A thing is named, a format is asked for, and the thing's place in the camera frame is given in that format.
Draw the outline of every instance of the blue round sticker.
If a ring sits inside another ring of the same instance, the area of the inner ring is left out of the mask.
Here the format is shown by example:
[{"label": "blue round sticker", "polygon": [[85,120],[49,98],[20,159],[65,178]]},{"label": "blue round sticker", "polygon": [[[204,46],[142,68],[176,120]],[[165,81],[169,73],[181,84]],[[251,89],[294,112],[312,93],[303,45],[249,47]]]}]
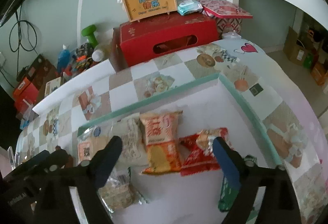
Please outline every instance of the blue round sticker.
[{"label": "blue round sticker", "polygon": [[95,128],[95,130],[93,131],[93,136],[94,137],[98,137],[101,133],[101,128],[100,127],[97,127]]}]

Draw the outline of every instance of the red package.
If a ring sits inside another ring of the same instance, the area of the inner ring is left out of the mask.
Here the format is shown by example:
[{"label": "red package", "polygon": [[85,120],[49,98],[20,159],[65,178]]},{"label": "red package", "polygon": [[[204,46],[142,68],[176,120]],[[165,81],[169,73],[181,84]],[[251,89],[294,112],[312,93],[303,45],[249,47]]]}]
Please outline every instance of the red package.
[{"label": "red package", "polygon": [[191,151],[190,155],[182,165],[181,172],[180,172],[181,176],[188,176],[195,173],[199,173],[203,171],[212,171],[220,168],[213,153],[206,155],[205,151],[199,148],[196,143],[197,139],[204,139],[205,134],[208,136],[215,135],[215,137],[221,136],[222,138],[224,138],[225,141],[228,141],[227,128],[203,130],[199,133],[180,138],[180,144],[185,146],[188,150]]}]

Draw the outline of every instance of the wall outlet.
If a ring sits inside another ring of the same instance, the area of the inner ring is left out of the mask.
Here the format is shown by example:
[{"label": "wall outlet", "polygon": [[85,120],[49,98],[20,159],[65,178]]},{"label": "wall outlet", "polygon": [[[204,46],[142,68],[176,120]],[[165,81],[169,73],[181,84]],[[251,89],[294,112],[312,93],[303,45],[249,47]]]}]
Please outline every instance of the wall outlet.
[{"label": "wall outlet", "polygon": [[5,56],[2,54],[2,52],[0,52],[0,68],[3,67],[5,61],[6,61]]}]

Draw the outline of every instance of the plastic bottle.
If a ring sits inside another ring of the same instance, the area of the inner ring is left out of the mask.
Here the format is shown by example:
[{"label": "plastic bottle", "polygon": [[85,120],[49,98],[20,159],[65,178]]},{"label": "plastic bottle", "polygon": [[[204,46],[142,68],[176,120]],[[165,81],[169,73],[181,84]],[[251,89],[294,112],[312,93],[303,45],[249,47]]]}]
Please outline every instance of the plastic bottle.
[{"label": "plastic bottle", "polygon": [[92,59],[95,62],[101,62],[104,59],[109,58],[110,45],[108,44],[98,44],[92,53]]},{"label": "plastic bottle", "polygon": [[57,62],[57,72],[61,74],[69,63],[70,52],[67,49],[66,45],[63,44],[63,50],[59,53],[58,62]]}]

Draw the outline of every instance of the orange snack bag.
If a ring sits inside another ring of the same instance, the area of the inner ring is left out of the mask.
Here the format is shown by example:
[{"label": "orange snack bag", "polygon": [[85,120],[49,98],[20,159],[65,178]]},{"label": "orange snack bag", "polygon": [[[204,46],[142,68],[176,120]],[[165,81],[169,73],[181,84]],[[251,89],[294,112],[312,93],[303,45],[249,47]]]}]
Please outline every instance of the orange snack bag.
[{"label": "orange snack bag", "polygon": [[140,120],[145,126],[145,142],[150,164],[143,174],[180,172],[182,164],[176,143],[180,114],[182,111],[140,115]]}]

